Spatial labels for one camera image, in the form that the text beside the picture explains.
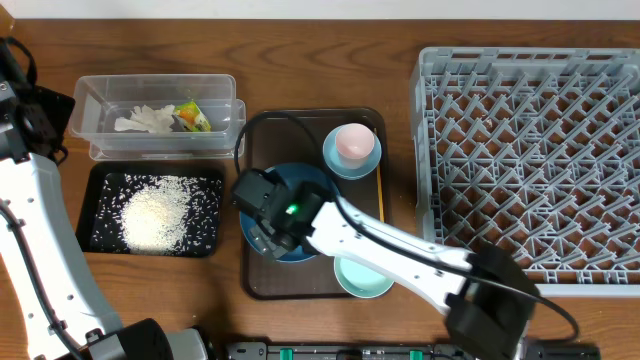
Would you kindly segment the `dark blue plate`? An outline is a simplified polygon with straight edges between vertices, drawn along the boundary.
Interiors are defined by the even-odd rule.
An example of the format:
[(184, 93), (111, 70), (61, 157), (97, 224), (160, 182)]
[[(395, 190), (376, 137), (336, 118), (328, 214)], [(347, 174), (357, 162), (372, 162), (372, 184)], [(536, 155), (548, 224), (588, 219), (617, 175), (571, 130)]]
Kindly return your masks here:
[[(293, 189), (301, 182), (314, 182), (327, 187), (327, 177), (324, 172), (319, 168), (305, 164), (305, 163), (283, 163), (272, 166), (265, 170), (267, 174), (278, 174), (287, 187)], [(249, 246), (259, 255), (262, 254), (259, 249), (255, 237), (251, 235), (250, 231), (256, 226), (256, 222), (253, 218), (246, 215), (243, 212), (239, 213), (240, 226), (242, 233), (248, 242)], [(314, 254), (307, 253), (301, 246), (298, 246), (294, 251), (284, 254), (282, 257), (277, 258), (278, 262), (282, 263), (297, 263), (307, 261), (314, 257)]]

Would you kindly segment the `mint green bowl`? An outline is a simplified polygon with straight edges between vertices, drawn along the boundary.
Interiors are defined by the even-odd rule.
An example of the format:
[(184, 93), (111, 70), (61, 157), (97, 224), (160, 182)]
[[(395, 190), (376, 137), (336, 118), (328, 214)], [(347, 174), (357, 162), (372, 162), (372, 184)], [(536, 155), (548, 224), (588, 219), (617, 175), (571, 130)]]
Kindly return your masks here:
[(394, 285), (393, 280), (345, 258), (334, 258), (334, 273), (340, 286), (358, 298), (380, 297)]

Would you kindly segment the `white rice pile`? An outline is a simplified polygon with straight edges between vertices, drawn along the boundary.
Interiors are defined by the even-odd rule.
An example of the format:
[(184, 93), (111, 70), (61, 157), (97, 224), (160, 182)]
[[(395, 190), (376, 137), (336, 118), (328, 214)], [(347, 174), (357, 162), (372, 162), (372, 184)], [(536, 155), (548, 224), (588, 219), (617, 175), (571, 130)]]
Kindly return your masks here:
[(102, 181), (89, 250), (206, 257), (216, 248), (219, 177), (111, 173)]

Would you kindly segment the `yellow green snack wrapper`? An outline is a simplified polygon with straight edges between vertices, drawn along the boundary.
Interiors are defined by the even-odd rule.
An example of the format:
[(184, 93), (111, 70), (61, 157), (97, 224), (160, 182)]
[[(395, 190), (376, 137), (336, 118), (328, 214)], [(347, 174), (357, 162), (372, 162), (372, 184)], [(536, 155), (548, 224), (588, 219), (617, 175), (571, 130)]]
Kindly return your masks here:
[(176, 106), (173, 115), (185, 131), (210, 132), (212, 130), (208, 118), (194, 101)]

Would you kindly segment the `white tissue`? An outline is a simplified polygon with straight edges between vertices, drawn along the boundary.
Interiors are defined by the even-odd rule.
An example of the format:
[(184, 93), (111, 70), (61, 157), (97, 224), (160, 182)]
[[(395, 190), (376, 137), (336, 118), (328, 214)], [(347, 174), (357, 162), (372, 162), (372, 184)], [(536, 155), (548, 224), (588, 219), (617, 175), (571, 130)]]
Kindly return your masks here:
[(165, 134), (172, 132), (174, 124), (174, 105), (167, 105), (158, 110), (149, 106), (135, 106), (129, 118), (119, 117), (115, 120), (114, 130), (142, 131), (149, 133)]

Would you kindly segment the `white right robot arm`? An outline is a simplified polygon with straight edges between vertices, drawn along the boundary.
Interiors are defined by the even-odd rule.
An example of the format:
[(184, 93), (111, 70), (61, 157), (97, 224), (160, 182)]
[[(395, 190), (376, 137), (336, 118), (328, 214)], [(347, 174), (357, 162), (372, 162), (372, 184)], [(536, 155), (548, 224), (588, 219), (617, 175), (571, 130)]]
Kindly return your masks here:
[(275, 172), (244, 170), (231, 199), (270, 230), (267, 254), (303, 246), (348, 259), (426, 300), (444, 314), (450, 340), (474, 357), (520, 355), (539, 292), (505, 250), (428, 243), (355, 208), (329, 176), (288, 186)]

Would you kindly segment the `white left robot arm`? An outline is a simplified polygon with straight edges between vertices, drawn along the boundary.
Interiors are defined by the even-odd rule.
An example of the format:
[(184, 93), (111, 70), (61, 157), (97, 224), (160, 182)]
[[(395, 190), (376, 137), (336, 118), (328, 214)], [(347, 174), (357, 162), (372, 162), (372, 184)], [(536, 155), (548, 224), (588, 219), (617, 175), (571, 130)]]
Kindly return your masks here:
[(129, 326), (92, 276), (67, 214), (58, 167), (73, 98), (37, 85), (13, 37), (1, 40), (1, 257), (24, 318), (32, 359), (212, 359), (196, 328)]

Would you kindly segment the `clear plastic waste bin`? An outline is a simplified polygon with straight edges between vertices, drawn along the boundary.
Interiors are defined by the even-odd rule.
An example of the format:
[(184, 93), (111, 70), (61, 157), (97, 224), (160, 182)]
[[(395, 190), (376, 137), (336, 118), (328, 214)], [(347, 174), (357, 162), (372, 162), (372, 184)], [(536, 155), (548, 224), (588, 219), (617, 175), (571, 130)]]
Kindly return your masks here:
[[(236, 141), (246, 107), (227, 74), (84, 76), (74, 99), (69, 131), (89, 142), (95, 161), (227, 159), (245, 152), (245, 144)], [(170, 133), (114, 130), (115, 120), (129, 118), (135, 106), (158, 110), (191, 101), (208, 118), (210, 132), (185, 131), (174, 115)]]

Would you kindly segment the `grey plastic dishwasher rack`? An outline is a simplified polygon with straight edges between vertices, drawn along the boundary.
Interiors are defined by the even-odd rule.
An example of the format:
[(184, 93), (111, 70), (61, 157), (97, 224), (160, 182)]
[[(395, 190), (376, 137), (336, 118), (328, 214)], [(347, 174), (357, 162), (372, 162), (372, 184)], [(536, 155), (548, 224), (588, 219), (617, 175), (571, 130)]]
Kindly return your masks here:
[(542, 294), (639, 294), (639, 53), (427, 47), (410, 78), (416, 222), (508, 251)]

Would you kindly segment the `light blue saucer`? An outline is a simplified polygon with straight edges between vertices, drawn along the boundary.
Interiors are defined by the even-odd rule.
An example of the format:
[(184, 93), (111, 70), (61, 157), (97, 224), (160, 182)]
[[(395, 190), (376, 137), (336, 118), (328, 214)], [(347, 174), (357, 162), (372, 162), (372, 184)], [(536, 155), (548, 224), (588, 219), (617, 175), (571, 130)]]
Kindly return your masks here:
[(364, 164), (359, 168), (351, 169), (345, 167), (337, 149), (336, 145), (336, 137), (339, 131), (343, 128), (343, 125), (336, 127), (333, 129), (325, 138), (323, 143), (323, 157), (325, 163), (336, 175), (346, 180), (358, 180), (369, 173), (373, 172), (381, 161), (382, 156), (382, 145), (380, 140), (376, 135), (374, 137), (374, 147), (372, 149), (371, 154), (365, 160)]

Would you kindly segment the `brown plastic serving tray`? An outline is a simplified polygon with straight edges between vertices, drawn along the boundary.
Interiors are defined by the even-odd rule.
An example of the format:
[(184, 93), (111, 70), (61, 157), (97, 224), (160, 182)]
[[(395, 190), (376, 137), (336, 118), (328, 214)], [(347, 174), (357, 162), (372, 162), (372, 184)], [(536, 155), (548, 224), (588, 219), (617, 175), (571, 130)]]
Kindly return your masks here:
[[(383, 117), (371, 108), (337, 108), (293, 110), (309, 128), (319, 144), (336, 127), (348, 123), (367, 125), (380, 140), (381, 173), (384, 187), (385, 222), (392, 221), (388, 184), (386, 129)], [(285, 118), (272, 118), (257, 125), (245, 136), (246, 164), (249, 168), (266, 170), (283, 163), (305, 163), (320, 169), (317, 152), (304, 131)], [(341, 194), (355, 207), (379, 219), (376, 169), (358, 180), (340, 178)], [(334, 260), (317, 255), (297, 263), (273, 261), (256, 253), (244, 237), (242, 285), (248, 295), (257, 300), (304, 300), (348, 298), (336, 280)]]

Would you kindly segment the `pink cup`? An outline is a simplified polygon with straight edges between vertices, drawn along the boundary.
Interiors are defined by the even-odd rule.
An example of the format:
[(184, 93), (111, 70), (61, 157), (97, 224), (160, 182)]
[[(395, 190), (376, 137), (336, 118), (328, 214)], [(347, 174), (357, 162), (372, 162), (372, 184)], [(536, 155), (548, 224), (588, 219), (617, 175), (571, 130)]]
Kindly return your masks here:
[(339, 129), (335, 145), (341, 164), (348, 169), (356, 169), (368, 160), (375, 147), (375, 138), (365, 125), (350, 123)]

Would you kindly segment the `wooden chopstick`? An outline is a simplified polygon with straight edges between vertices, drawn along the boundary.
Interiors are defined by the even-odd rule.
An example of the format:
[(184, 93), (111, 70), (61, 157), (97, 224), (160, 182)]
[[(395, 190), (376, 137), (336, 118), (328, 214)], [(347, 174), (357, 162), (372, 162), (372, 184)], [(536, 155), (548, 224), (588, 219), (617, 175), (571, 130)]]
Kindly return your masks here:
[(383, 187), (383, 181), (382, 181), (382, 173), (381, 173), (381, 162), (382, 162), (382, 145), (380, 144), (380, 160), (378, 161), (377, 167), (376, 167), (376, 180), (377, 180), (377, 186), (378, 186), (378, 209), (379, 209), (379, 220), (383, 223), (385, 223), (385, 202), (384, 202), (384, 187)]

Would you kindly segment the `black rectangular tray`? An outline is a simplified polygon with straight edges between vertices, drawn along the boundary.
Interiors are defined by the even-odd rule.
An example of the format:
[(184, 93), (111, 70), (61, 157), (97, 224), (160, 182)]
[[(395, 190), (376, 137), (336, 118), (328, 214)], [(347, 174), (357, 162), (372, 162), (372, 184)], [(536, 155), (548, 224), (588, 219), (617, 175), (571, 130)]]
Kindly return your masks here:
[(210, 166), (169, 162), (111, 162), (98, 164), (90, 172), (83, 207), (76, 230), (78, 242), (85, 252), (92, 252), (89, 250), (88, 233), (91, 230), (94, 215), (96, 214), (97, 202), (102, 189), (102, 181), (106, 175), (111, 173), (219, 177), (223, 181), (224, 190), (223, 173)]

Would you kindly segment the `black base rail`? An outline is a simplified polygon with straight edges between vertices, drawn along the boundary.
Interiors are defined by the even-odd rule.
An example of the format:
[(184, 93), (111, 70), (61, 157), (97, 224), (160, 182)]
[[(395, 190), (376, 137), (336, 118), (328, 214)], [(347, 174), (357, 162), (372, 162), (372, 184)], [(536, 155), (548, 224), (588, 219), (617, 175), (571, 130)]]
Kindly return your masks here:
[[(387, 345), (295, 345), (264, 342), (237, 342), (226, 346), (227, 360), (473, 360), (474, 356), (449, 344)], [(591, 345), (525, 346), (516, 359), (602, 360), (600, 350)]]

